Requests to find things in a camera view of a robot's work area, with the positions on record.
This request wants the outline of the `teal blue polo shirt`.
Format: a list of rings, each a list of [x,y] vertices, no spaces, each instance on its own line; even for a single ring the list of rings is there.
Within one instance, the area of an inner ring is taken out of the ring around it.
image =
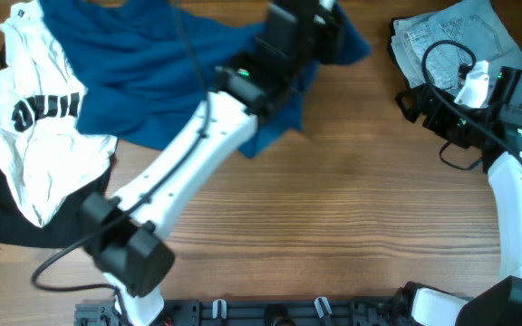
[[[239,27],[195,16],[166,1],[103,7],[43,1],[43,22],[87,88],[76,129],[163,150],[203,98],[203,85],[179,39],[179,14],[207,85],[215,69],[254,48],[264,24]]]

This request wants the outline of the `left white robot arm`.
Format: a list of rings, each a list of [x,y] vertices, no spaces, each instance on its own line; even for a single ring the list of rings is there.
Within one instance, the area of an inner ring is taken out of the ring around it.
[[[311,61],[332,62],[343,40],[333,1],[274,1],[255,47],[218,66],[203,100],[160,155],[115,197],[89,196],[84,248],[115,291],[101,320],[155,325],[160,283],[174,264],[165,245],[182,210],[218,166],[295,95]]]

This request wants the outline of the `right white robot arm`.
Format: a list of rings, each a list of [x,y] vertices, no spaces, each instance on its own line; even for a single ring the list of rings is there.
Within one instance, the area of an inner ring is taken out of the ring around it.
[[[473,299],[428,285],[409,283],[396,293],[391,316],[413,325],[522,325],[522,70],[502,67],[485,108],[478,108],[488,76],[484,64],[461,67],[463,91],[453,97],[428,84],[402,91],[396,102],[406,120],[447,145],[481,152],[478,164],[488,176],[498,213],[498,282]]]

